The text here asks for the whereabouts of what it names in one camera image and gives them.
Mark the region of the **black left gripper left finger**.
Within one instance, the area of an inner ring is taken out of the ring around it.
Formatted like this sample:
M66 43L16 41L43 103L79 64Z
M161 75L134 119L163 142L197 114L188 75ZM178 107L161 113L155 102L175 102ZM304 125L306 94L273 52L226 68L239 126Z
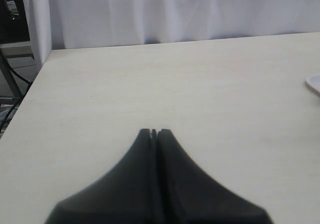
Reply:
M160 223L156 160L156 131L141 129L127 153L108 173L60 201L46 223Z

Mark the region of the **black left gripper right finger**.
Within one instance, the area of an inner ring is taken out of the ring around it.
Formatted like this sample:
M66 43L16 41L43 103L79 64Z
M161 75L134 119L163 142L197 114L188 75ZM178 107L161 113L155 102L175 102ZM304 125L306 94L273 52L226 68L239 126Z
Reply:
M158 180L169 224L271 224L260 206L215 181L169 129L157 136Z

